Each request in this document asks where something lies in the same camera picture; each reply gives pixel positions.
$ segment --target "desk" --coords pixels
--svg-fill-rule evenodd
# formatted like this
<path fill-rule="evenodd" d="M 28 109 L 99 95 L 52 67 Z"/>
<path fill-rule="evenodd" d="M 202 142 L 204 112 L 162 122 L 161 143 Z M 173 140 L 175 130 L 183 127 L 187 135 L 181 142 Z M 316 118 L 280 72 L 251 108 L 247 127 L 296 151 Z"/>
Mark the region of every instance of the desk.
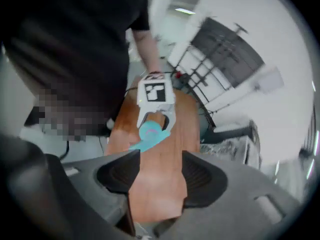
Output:
<path fill-rule="evenodd" d="M 140 78 L 133 81 L 137 86 Z M 200 151 L 199 119 L 196 101 L 182 91 L 174 90 L 176 123 L 171 135 L 155 147 L 141 153 L 140 172 L 129 190 L 133 221 L 155 222 L 179 217 L 187 196 L 186 181 L 181 173 L 182 150 Z M 139 115 L 137 90 L 126 95 L 114 128 L 106 155 L 128 150 L 140 141 L 137 129 Z M 161 126 L 164 116 L 157 112 L 148 116 Z"/>

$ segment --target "black t-shirt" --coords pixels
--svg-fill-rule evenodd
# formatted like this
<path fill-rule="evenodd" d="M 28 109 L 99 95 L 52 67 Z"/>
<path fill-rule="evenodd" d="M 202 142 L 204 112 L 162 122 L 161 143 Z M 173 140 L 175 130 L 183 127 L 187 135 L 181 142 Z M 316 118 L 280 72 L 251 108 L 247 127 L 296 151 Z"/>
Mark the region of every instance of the black t-shirt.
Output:
<path fill-rule="evenodd" d="M 46 117 L 88 135 L 123 100 L 129 28 L 149 30 L 148 0 L 42 0 L 4 45 Z"/>

